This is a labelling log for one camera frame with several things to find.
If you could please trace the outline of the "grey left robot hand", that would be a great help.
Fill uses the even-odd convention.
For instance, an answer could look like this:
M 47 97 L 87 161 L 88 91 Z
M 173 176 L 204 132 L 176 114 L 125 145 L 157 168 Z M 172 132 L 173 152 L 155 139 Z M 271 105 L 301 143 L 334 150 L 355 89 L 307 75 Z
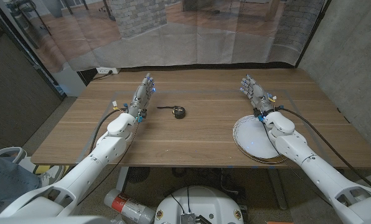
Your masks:
M 137 122 L 146 117 L 146 110 L 152 94 L 156 91 L 154 79 L 150 73 L 147 73 L 141 84 L 137 87 L 132 101 L 128 107 L 128 114 L 132 115 Z

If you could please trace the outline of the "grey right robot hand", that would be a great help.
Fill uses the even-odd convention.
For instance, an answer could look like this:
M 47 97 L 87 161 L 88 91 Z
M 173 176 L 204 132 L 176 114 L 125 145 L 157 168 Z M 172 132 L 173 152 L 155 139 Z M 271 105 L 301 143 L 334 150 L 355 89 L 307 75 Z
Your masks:
M 273 96 L 266 92 L 251 76 L 246 75 L 245 78 L 242 78 L 240 91 L 250 100 L 255 117 L 264 118 L 275 112 Z

